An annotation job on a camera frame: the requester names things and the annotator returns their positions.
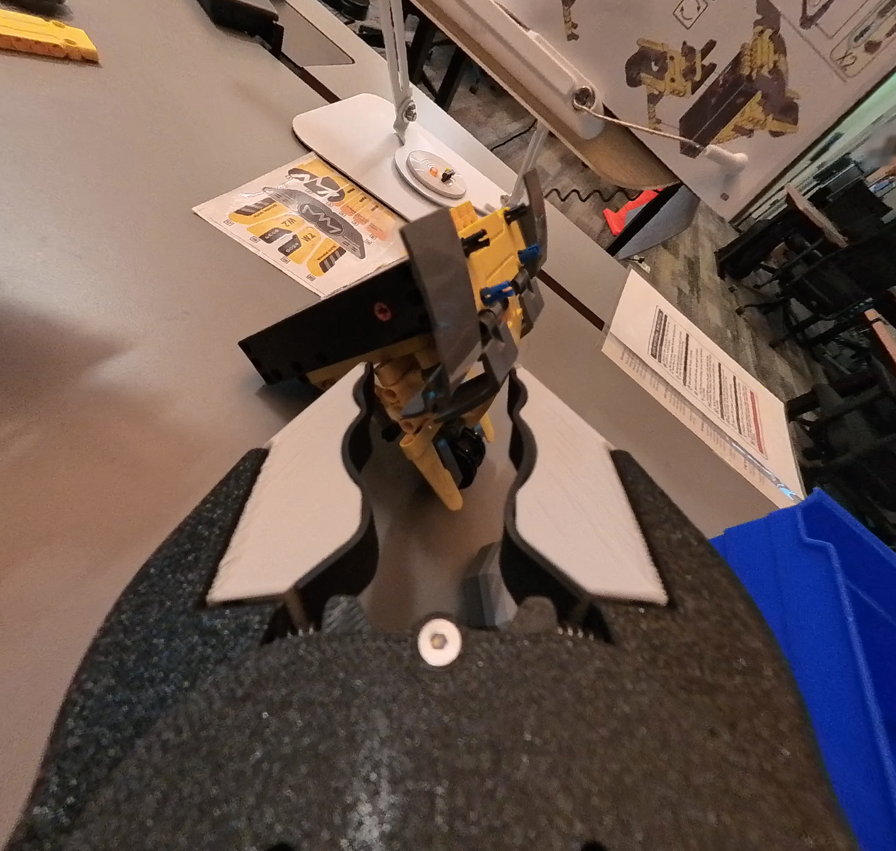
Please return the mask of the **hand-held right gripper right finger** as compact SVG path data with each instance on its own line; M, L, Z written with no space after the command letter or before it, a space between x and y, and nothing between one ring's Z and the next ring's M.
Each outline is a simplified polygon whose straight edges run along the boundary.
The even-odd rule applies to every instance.
M599 621L602 600L666 605L668 595L611 444L531 373L508 378L503 580L516 603L544 597L562 621Z

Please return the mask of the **yellow toy beam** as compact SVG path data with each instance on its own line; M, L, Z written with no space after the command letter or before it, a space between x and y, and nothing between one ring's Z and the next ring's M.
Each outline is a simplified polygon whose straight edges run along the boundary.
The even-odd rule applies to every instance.
M57 19L1 10L1 48L41 57L99 63L98 50L84 30Z

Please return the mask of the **grey toy brick part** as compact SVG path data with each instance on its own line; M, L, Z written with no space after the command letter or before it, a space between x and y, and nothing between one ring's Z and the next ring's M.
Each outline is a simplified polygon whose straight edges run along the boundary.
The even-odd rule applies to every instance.
M463 617L472 628L509 628L518 605L505 586L500 567L501 542L481 547L462 579Z

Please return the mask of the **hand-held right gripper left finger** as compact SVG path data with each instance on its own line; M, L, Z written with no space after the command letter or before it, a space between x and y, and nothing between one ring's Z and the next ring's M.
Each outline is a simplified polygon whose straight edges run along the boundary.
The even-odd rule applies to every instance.
M360 472L373 386L372 367L356 366L272 437L207 605L278 602L298 630L318 629L331 598L371 583L378 540Z

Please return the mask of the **orange floor object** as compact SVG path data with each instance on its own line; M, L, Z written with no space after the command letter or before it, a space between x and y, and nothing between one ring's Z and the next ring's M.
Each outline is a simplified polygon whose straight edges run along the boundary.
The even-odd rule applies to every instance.
M618 237L631 223L641 208L651 203L658 196L658 190L644 190L636 197L629 199L617 210L609 207L603 210L603 217L607 227L614 237Z

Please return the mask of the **yellow toy brick vehicle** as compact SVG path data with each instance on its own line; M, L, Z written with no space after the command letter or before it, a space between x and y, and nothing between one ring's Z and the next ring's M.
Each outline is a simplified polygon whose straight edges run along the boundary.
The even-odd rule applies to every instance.
M371 365L387 436L453 511L494 439L488 410L543 309L545 202L535 172L523 182L509 206L480 214L462 203L409 222L404 260L239 342L268 385L325 388Z

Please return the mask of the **yellow grey sticker sheet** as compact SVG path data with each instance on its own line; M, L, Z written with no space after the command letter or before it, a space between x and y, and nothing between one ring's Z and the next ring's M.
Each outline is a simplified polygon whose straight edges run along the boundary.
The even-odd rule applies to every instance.
M407 258L404 220L315 152L194 211L321 298Z

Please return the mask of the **black office chair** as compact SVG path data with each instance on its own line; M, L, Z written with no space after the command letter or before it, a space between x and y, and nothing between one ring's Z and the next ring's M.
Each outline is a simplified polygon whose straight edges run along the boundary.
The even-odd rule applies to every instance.
M772 275L778 285L774 297L744 304L736 313L758 309L763 314L780 310L785 329L768 342L775 349L793 341L805 345L805 331L821 322L837 323L867 309L872 301L868 288L847 270L856 244L821 253L821 242L805 245L797 256Z

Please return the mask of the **printed paper sheet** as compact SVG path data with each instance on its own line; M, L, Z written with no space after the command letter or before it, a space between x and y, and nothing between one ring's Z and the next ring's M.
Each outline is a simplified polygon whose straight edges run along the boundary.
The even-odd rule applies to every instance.
M602 351L775 507L805 498L784 404L637 269Z

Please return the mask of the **white book stand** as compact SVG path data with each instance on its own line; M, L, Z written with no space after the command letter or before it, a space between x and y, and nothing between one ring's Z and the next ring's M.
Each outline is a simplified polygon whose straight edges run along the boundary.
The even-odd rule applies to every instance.
M549 132L569 144L595 139L605 126L680 142L677 135L605 115L599 89L559 45L497 0L410 0L536 117L521 171L534 167ZM446 142L417 122L401 0L376 0L384 33L391 100L355 95L297 115L293 130L310 150L399 216L412 221L437 207L469 202L481 214L521 203L520 175L508 196Z

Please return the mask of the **blue storage bin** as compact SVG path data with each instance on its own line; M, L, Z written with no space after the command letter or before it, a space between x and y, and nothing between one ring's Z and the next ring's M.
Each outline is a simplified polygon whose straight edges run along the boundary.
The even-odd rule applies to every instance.
M894 849L894 552L821 490L711 543L790 663L858 844Z

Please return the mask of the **toy instruction booklet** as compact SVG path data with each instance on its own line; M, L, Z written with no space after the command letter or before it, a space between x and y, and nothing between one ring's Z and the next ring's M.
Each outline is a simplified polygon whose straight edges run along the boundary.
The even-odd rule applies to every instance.
M494 0L733 219L894 68L895 0Z

